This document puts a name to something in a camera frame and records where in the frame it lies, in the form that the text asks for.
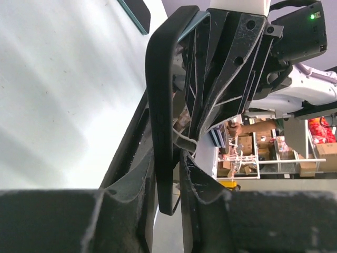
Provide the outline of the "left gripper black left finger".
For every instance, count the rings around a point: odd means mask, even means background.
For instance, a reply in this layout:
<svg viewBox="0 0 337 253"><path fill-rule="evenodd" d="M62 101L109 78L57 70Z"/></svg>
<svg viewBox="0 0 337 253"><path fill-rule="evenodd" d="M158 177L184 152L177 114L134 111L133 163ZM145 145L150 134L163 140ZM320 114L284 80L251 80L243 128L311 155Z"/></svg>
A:
<svg viewBox="0 0 337 253"><path fill-rule="evenodd" d="M151 252L153 163L104 189L1 191L1 252Z"/></svg>

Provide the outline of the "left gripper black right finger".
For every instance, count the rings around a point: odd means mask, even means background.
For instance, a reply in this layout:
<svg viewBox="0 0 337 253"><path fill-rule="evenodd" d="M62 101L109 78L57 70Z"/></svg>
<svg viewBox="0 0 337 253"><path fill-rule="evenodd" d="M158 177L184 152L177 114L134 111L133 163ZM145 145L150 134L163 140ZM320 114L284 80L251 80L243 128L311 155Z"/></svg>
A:
<svg viewBox="0 0 337 253"><path fill-rule="evenodd" d="M336 252L336 193L232 191L180 155L185 252Z"/></svg>

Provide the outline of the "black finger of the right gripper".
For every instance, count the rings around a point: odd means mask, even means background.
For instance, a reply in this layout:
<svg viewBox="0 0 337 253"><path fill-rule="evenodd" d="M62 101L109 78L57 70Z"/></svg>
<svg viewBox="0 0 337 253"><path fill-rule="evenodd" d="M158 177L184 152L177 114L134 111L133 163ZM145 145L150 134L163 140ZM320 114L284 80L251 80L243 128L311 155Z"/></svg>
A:
<svg viewBox="0 0 337 253"><path fill-rule="evenodd" d="M204 92L211 87L205 82L228 13L224 10L199 11L181 35L181 40L187 41L183 62L186 65L185 101L190 132L196 132L201 121Z"/></svg>

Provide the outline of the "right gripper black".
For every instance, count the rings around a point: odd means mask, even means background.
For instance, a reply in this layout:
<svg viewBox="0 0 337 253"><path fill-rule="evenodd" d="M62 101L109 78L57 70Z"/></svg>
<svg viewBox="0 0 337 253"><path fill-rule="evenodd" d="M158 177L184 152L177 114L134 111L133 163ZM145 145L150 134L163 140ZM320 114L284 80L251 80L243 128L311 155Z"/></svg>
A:
<svg viewBox="0 0 337 253"><path fill-rule="evenodd" d="M260 100L289 85L295 64L325 53L322 3L280 1L270 11L290 6L298 9L271 24L257 14L200 13L197 41L207 40L207 47L197 50L198 57L205 56L205 70L197 71L204 77L197 87L198 134L242 114L254 95Z"/></svg>

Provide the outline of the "teal phone black screen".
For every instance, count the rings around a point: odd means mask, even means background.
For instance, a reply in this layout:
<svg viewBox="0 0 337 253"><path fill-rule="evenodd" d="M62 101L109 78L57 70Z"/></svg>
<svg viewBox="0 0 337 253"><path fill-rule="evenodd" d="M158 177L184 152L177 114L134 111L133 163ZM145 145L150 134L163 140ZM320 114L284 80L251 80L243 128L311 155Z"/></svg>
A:
<svg viewBox="0 0 337 253"><path fill-rule="evenodd" d="M143 0L118 0L142 35L150 31L151 13Z"/></svg>

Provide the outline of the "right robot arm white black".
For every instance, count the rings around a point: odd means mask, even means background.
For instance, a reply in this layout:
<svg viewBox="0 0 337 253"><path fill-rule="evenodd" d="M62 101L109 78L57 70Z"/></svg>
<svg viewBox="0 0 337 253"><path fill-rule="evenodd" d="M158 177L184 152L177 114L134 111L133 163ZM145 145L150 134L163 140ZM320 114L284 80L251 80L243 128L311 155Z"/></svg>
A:
<svg viewBox="0 0 337 253"><path fill-rule="evenodd" d="M211 1L176 13L190 138L244 112L298 120L336 112L336 73L303 64L327 50L320 1Z"/></svg>

